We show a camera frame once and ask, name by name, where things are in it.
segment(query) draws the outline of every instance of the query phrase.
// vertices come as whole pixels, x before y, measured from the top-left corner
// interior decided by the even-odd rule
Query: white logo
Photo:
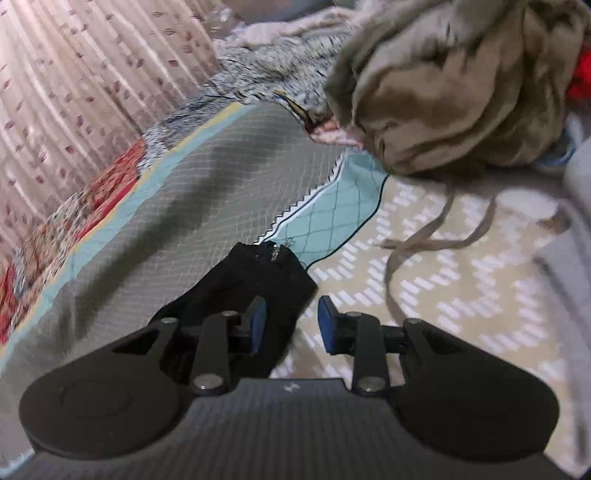
[[[286,385],[285,387],[283,387],[283,390],[285,390],[286,392],[289,392],[289,393],[293,393],[294,390],[299,390],[299,389],[300,389],[300,386],[298,384],[293,383],[293,382],[291,383],[291,385]]]

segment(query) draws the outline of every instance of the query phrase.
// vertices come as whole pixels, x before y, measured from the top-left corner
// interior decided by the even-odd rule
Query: silver rivet
[[[199,390],[213,390],[223,385],[223,379],[216,374],[203,374],[195,377],[193,385]]]
[[[367,393],[379,392],[386,387],[386,382],[381,377],[363,377],[357,382],[360,390]]]

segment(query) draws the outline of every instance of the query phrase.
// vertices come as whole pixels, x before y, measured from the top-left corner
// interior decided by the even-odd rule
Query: black cloth
[[[234,378],[265,378],[284,355],[316,288],[287,247],[238,243],[193,288],[156,312],[150,323],[174,317],[181,327],[197,326],[224,310],[244,312],[255,296],[261,296],[267,303],[261,346],[256,355],[232,358],[230,373]]]

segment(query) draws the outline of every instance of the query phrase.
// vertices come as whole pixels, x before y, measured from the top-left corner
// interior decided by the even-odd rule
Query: sheer pink fabric
[[[0,274],[215,69],[197,0],[0,0]]]

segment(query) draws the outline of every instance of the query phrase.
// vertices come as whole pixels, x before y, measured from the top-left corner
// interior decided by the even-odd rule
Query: pile of clothes
[[[398,0],[342,48],[328,104],[398,174],[523,166],[561,137],[590,32],[580,0]]]

